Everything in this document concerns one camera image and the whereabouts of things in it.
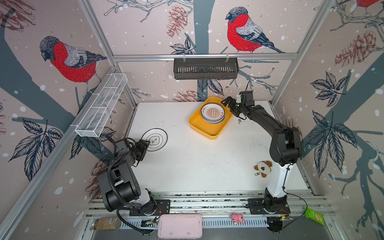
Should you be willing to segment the orange sunburst plate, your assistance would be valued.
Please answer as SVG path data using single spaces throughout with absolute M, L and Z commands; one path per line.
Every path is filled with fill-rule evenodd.
M 225 117 L 225 110 L 219 104 L 208 103 L 202 106 L 201 115 L 207 121 L 218 122 Z

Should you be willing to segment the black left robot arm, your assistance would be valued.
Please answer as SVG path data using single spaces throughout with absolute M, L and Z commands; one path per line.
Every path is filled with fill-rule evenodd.
M 109 212 L 127 208 L 138 215 L 152 215 L 157 210 L 157 203 L 148 189 L 141 189 L 133 167 L 144 159 L 150 142 L 124 138 L 113 144 L 114 158 L 105 170 L 98 173 L 97 179 L 105 208 Z

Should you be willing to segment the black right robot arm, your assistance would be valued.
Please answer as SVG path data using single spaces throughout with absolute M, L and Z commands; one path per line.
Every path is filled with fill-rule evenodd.
M 287 205 L 286 183 L 292 167 L 302 156 L 300 131 L 280 123 L 264 107 L 256 105 L 252 91 L 242 91 L 240 97 L 239 103 L 234 98 L 227 97 L 221 104 L 228 107 L 235 117 L 240 119 L 241 115 L 244 115 L 243 120 L 254 121 L 272 137 L 269 153 L 278 168 L 272 172 L 272 180 L 265 190 L 263 205 L 266 212 L 275 213 Z

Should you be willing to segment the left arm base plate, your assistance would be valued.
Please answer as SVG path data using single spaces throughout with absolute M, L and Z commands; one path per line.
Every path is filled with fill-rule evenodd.
M 171 201 L 170 200 L 156 200 L 156 207 L 150 207 L 146 211 L 137 210 L 129 213 L 130 217 L 159 217 L 170 213 Z

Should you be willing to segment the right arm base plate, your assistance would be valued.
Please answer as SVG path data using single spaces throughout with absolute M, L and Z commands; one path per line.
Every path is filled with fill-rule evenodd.
M 264 198 L 248 199 L 246 204 L 252 215 L 288 215 L 291 213 L 287 198 L 265 200 Z

